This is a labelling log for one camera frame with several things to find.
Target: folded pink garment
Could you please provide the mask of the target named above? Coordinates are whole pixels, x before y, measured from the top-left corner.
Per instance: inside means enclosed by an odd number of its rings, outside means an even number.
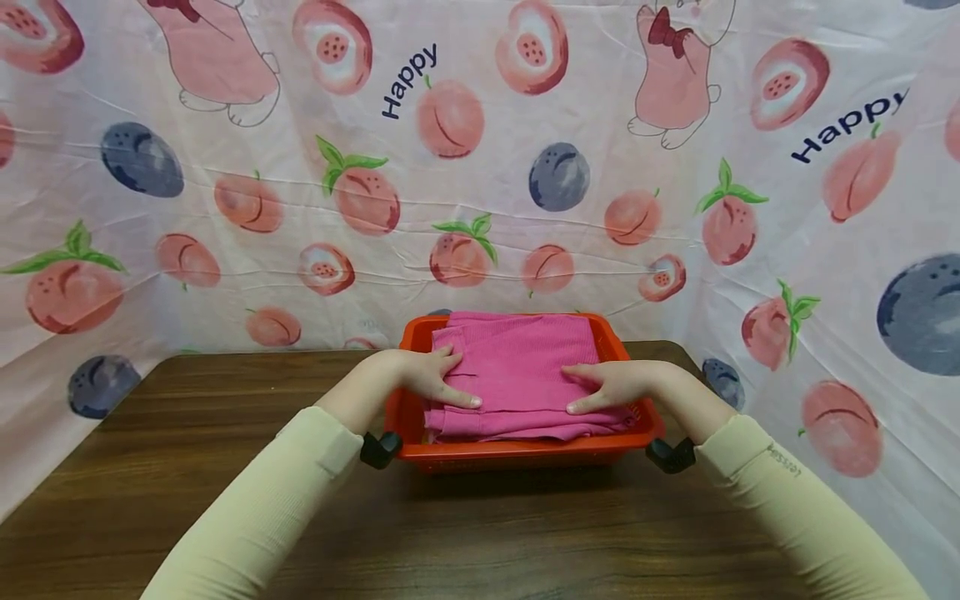
[[[625,407],[569,415],[566,405],[594,390],[565,377],[563,365],[599,361],[589,321],[569,315],[453,313],[433,336],[434,348],[464,355],[446,382],[483,399],[478,410],[431,403],[425,426],[438,442],[451,439],[572,440],[630,429]]]

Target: right hand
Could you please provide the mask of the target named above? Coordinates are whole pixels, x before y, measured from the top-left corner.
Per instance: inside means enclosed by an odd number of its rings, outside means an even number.
[[[655,396],[664,374],[673,368],[659,360],[614,360],[596,365],[563,367],[564,375],[591,383],[600,389],[590,396],[571,402],[571,415],[593,413],[611,406],[629,404],[644,396]]]

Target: cuff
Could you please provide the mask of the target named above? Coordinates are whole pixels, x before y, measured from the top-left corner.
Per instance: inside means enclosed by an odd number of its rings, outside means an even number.
[[[760,424],[746,415],[737,415],[696,448],[698,460],[729,479],[773,443]]]
[[[360,453],[363,438],[319,406],[304,408],[276,434],[336,477]]]

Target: person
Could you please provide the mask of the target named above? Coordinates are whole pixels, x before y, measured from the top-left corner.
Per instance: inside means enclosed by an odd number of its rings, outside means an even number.
[[[297,413],[184,534],[143,600],[255,598],[307,524],[343,484],[361,436],[395,389],[460,407],[481,400],[444,375],[451,348],[383,350],[364,359]],[[815,598],[923,600],[927,596],[880,537],[820,479],[692,374],[660,361],[564,368],[597,392],[573,414],[652,396],[696,443],[698,464],[730,501],[754,515]]]

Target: cartoon bunny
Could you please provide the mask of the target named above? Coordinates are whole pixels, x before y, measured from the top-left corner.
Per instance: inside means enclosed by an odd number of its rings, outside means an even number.
[[[240,16],[244,0],[137,0],[163,31],[180,103],[239,127],[267,120],[280,96],[273,53],[260,54]]]
[[[633,135],[682,146],[703,125],[720,86],[708,83],[710,52],[730,29],[736,0],[655,0],[636,14],[647,72],[636,93]]]

